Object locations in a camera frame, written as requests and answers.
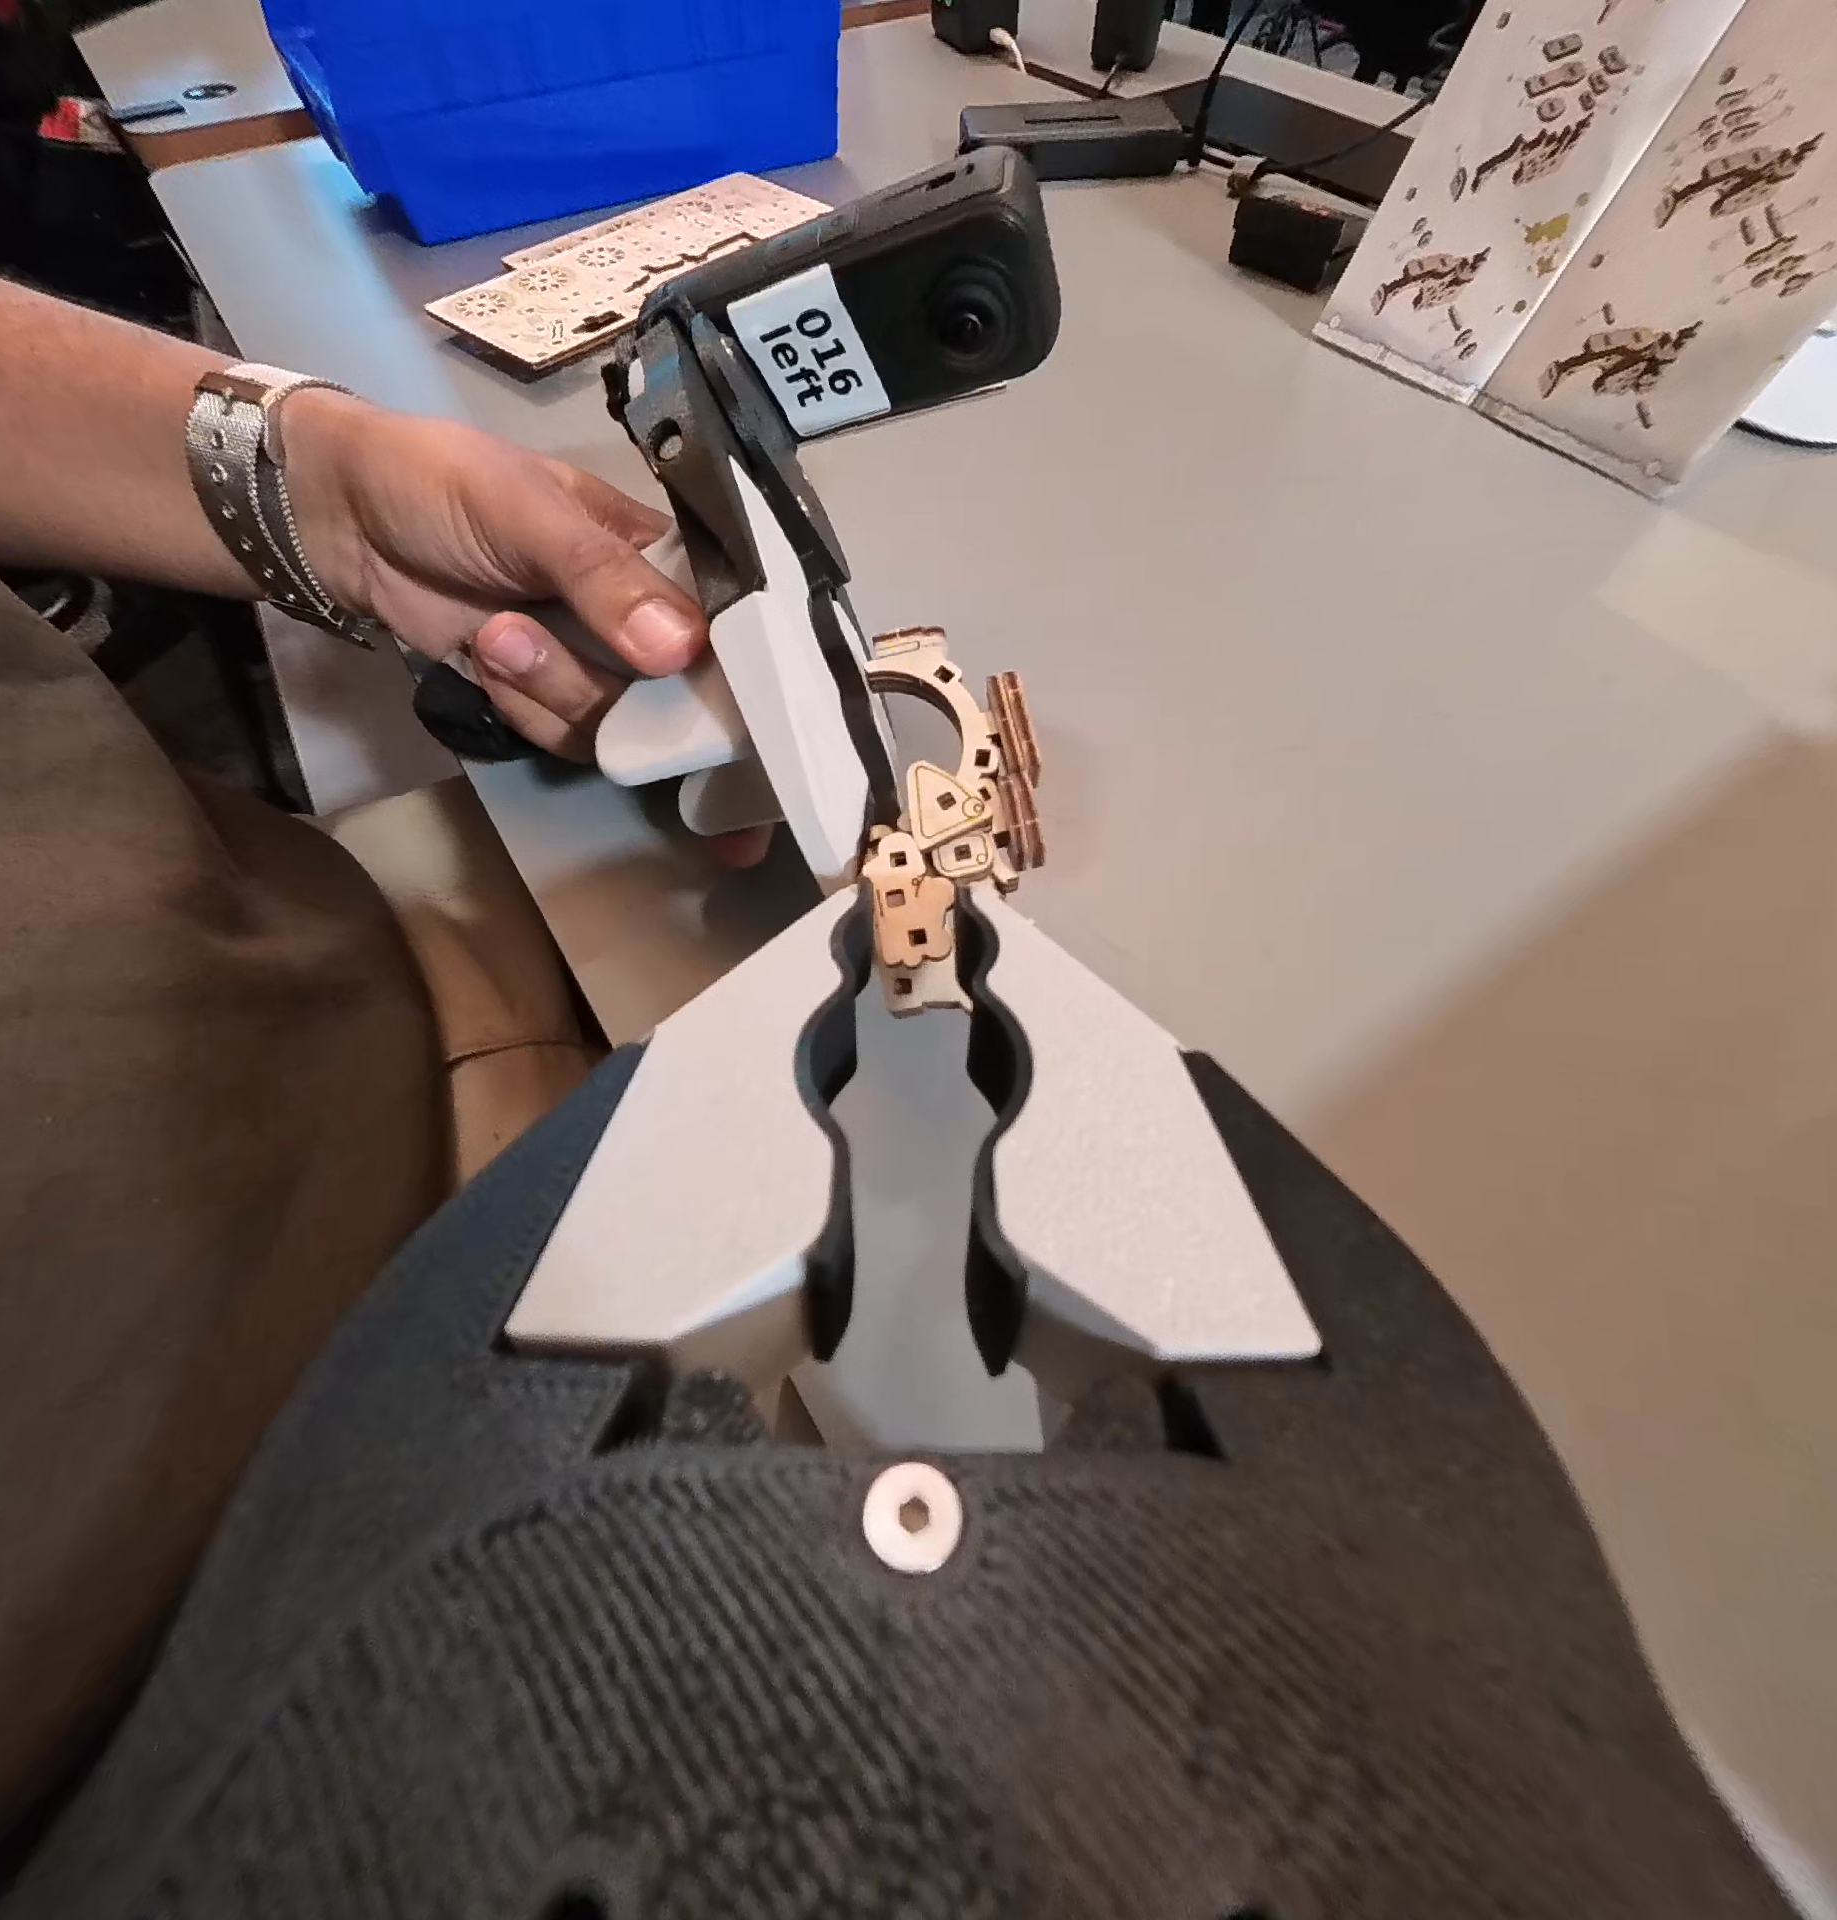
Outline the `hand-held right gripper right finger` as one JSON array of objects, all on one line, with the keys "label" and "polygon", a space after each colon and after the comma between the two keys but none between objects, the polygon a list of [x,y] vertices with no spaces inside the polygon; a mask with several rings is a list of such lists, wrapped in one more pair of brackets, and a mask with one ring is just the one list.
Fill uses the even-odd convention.
[{"label": "hand-held right gripper right finger", "polygon": [[1303,1363],[1305,1310],[1180,1046],[998,898],[961,910],[964,1298],[991,1377],[1040,1385]]}]

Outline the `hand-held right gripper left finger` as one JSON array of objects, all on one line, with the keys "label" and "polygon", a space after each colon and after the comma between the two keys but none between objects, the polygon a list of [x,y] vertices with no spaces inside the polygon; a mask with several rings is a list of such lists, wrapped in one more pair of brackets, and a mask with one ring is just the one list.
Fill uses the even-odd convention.
[{"label": "hand-held right gripper left finger", "polygon": [[512,1349],[727,1372],[769,1388],[850,1321],[862,887],[822,901],[667,1018],[506,1323]]}]

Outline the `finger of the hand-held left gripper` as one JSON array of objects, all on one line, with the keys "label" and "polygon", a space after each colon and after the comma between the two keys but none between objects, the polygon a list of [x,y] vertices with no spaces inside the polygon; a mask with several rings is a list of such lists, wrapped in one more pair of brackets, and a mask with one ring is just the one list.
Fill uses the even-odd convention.
[{"label": "finger of the hand-held left gripper", "polygon": [[866,780],[817,641],[817,587],[772,507],[733,461],[760,586],[711,618],[713,659],[805,868],[830,897],[857,883]]},{"label": "finger of the hand-held left gripper", "polygon": [[838,718],[866,780],[866,832],[893,829],[902,810],[895,739],[866,674],[867,643],[841,587],[817,586],[817,641],[838,696]]}]

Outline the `wooden model assembly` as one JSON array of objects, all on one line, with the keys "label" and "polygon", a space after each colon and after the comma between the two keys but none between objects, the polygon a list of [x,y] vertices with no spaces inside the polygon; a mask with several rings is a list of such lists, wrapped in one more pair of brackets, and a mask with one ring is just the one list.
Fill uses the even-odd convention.
[{"label": "wooden model assembly", "polygon": [[917,758],[905,769],[893,825],[867,838],[859,880],[883,1002],[893,1018],[968,1010],[956,961],[964,893],[988,883],[1006,897],[1046,865],[1043,756],[1026,690],[1004,672],[972,695],[938,628],[875,636],[866,682],[937,710],[957,741],[956,766]]}]

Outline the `person's left forearm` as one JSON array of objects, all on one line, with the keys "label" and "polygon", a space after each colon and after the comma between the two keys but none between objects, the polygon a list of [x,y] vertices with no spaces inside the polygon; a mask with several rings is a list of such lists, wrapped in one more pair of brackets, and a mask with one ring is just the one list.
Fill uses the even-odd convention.
[{"label": "person's left forearm", "polygon": [[189,475],[196,385],[224,359],[0,280],[0,568],[265,598]]}]

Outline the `grey desk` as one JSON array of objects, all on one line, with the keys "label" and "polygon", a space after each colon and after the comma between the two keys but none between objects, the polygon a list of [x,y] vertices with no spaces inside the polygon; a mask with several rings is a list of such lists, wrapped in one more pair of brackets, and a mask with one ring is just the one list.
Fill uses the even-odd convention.
[{"label": "grey desk", "polygon": [[1026,910],[1310,1139],[1837,1122],[1837,450],[1653,503],[1310,340],[1219,184],[1054,187],[1062,329],[805,450],[1016,666]]}]

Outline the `person's left hand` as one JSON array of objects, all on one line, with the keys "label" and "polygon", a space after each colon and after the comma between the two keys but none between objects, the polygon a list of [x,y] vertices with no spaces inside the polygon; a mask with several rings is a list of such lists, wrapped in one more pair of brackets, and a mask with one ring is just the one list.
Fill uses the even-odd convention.
[{"label": "person's left hand", "polygon": [[468,661],[535,750],[591,763],[628,677],[707,650],[700,610],[645,557],[669,521],[594,475],[325,388],[287,397],[280,432],[322,587],[429,661]]}]

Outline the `wooden puzzle sheet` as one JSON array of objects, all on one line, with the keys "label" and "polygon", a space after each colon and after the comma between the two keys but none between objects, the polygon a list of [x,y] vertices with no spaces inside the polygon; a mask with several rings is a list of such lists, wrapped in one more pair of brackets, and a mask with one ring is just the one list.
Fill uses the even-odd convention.
[{"label": "wooden puzzle sheet", "polygon": [[508,253],[504,269],[560,269],[618,289],[643,289],[825,213],[825,202],[733,173]]},{"label": "wooden puzzle sheet", "polygon": [[609,228],[449,297],[424,314],[496,364],[539,376],[611,345],[665,283],[760,240],[731,228]]}]

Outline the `black power adapter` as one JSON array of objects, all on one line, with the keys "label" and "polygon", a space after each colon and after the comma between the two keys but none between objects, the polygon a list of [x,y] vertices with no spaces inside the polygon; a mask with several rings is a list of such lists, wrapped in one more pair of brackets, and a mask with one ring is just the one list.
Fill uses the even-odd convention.
[{"label": "black power adapter", "polygon": [[956,154],[1011,149],[1038,180],[1167,179],[1187,157],[1187,132],[1158,97],[966,106]]}]

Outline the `small black box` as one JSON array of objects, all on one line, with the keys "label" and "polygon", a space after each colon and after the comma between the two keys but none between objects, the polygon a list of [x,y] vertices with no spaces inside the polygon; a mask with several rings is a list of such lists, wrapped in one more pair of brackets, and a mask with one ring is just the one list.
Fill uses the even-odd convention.
[{"label": "small black box", "polygon": [[1245,191],[1234,202],[1225,260],[1232,269],[1301,295],[1338,283],[1369,217],[1292,187]]}]

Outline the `blue plastic bin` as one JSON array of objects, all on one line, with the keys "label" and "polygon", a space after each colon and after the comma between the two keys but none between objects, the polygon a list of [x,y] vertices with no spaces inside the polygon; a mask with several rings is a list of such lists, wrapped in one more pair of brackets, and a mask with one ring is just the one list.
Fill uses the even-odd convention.
[{"label": "blue plastic bin", "polygon": [[424,244],[835,153],[838,3],[265,3],[325,143]]}]

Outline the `folded instruction booklet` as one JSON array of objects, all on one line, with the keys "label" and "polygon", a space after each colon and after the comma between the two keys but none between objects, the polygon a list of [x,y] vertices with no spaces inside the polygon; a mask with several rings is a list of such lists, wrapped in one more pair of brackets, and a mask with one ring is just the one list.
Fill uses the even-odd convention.
[{"label": "folded instruction booklet", "polygon": [[1834,312],[1837,3],[1498,3],[1312,336],[1661,497]]}]

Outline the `white stand base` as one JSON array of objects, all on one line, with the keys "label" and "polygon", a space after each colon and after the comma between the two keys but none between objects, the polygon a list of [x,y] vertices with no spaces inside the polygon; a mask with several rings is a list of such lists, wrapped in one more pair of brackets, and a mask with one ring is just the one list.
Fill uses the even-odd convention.
[{"label": "white stand base", "polygon": [[1743,409],[1737,427],[1781,443],[1837,450],[1837,308]]}]

